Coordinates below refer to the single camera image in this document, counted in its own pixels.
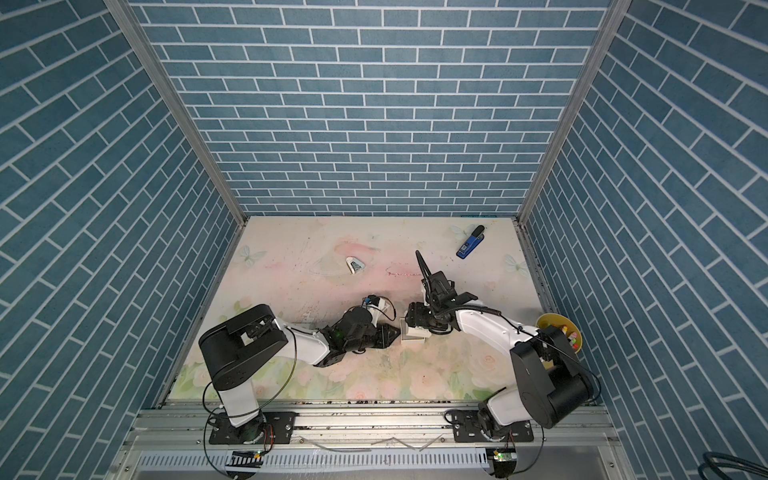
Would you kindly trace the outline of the white bow box lid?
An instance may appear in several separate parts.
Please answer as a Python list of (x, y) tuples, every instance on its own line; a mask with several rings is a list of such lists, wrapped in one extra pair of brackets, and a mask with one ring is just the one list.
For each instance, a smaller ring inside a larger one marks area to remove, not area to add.
[(412, 327), (407, 323), (402, 326), (402, 341), (423, 343), (432, 336), (431, 332), (421, 327)]

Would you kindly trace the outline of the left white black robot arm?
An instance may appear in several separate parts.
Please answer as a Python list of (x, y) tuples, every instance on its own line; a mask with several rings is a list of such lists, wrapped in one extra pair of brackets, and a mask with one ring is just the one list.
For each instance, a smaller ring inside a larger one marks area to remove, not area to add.
[(401, 330), (386, 319), (380, 303), (376, 297), (353, 306), (334, 324), (314, 331), (291, 325), (260, 304), (204, 332), (198, 346), (224, 408), (217, 417), (239, 428), (260, 416), (251, 378), (274, 357), (326, 368), (348, 353), (390, 347)]

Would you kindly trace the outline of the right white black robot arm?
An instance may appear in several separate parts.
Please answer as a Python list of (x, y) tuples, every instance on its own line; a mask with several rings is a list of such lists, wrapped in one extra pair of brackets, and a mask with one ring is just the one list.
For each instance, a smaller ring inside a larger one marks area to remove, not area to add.
[(515, 384), (479, 404), (481, 428), (491, 438), (523, 421), (551, 429), (598, 395), (599, 382), (555, 326), (540, 329), (513, 321), (469, 293), (442, 304), (412, 302), (404, 320), (435, 335), (469, 334), (509, 356)]

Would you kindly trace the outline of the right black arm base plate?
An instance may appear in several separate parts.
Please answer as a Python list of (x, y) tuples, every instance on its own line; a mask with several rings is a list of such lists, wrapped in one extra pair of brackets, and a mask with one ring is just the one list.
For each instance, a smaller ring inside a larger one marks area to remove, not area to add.
[(444, 412), (443, 418), (451, 426), (457, 443), (528, 443), (534, 440), (529, 421), (501, 426), (488, 412), (467, 409), (449, 409)]

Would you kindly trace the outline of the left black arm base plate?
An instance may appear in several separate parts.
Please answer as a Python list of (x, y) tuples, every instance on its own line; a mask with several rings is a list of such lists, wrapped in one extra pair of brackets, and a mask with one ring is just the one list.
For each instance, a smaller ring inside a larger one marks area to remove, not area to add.
[(210, 429), (208, 441), (212, 445), (261, 444), (265, 447), (289, 444), (296, 418), (297, 414), (293, 412), (266, 412), (234, 427), (229, 420), (214, 416), (207, 421)]

